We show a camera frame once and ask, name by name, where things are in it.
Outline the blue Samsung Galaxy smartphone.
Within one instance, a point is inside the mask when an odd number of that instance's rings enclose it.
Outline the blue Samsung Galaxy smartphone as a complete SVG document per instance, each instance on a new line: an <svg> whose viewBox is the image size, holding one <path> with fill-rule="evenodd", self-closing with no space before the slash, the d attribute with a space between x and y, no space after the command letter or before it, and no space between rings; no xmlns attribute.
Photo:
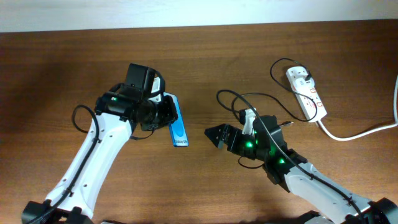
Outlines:
<svg viewBox="0 0 398 224"><path fill-rule="evenodd" d="M174 147L188 147L189 146L189 141L187 137L187 133L185 130L185 125L183 123L183 117L180 111L180 105L178 103L178 98L170 93L164 93L164 95L171 96L173 99L173 103L176 108L177 112L177 120L174 121L172 124L169 125L169 131L170 131L170 136L172 139L172 143Z"/></svg>

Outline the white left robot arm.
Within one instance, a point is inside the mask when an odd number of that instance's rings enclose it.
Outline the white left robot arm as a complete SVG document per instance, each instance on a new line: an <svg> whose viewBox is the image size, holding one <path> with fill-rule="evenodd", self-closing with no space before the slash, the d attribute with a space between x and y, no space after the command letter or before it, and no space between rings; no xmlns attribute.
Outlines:
<svg viewBox="0 0 398 224"><path fill-rule="evenodd" d="M157 70L130 64L126 79L99 97L95 108L78 105L92 118L86 138L68 170L44 202L30 201L23 223L91 223L101 186L119 151L134 136L136 127L153 134L168 127L175 147L187 147L178 99L165 92Z"/></svg>

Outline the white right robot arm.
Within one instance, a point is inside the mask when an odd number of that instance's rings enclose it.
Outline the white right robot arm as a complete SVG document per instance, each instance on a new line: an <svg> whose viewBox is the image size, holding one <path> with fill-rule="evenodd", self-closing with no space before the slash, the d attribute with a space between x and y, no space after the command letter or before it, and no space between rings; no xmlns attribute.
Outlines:
<svg viewBox="0 0 398 224"><path fill-rule="evenodd" d="M317 213L304 217L309 223L397 223L397 205L387 198L374 202L356 195L324 176L306 158L288 148L275 116L251 122L252 133L228 124L205 130L218 148L262 161L269 180L311 203Z"/></svg>

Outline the white charger plug adapter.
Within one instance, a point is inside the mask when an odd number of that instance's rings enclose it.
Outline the white charger plug adapter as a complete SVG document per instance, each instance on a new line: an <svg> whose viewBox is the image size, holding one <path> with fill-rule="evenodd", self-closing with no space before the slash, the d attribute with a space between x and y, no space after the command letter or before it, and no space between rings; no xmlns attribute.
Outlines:
<svg viewBox="0 0 398 224"><path fill-rule="evenodd" d="M294 82L295 89L297 91L307 91L315 87L313 78L306 80L305 78L298 78Z"/></svg>

